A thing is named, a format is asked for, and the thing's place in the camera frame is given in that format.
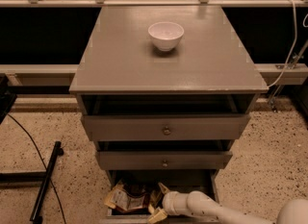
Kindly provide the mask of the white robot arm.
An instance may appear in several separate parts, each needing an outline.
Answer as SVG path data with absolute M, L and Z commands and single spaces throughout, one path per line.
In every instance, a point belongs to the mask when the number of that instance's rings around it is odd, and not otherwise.
M 201 191 L 181 193 L 159 183 L 164 194 L 163 206 L 155 209 L 147 219 L 157 224 L 168 216 L 185 215 L 192 218 L 216 217 L 220 224 L 308 224 L 308 200 L 295 199 L 287 202 L 275 221 L 224 207 Z

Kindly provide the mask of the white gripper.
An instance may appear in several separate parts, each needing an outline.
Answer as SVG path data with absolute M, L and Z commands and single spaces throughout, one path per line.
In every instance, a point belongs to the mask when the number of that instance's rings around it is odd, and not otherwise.
M 188 215 L 190 213 L 187 206 L 188 193 L 170 191 L 163 183 L 159 182 L 158 186 L 164 194 L 163 209 L 157 208 L 147 218 L 148 224 L 157 224 L 167 218 L 167 215 Z

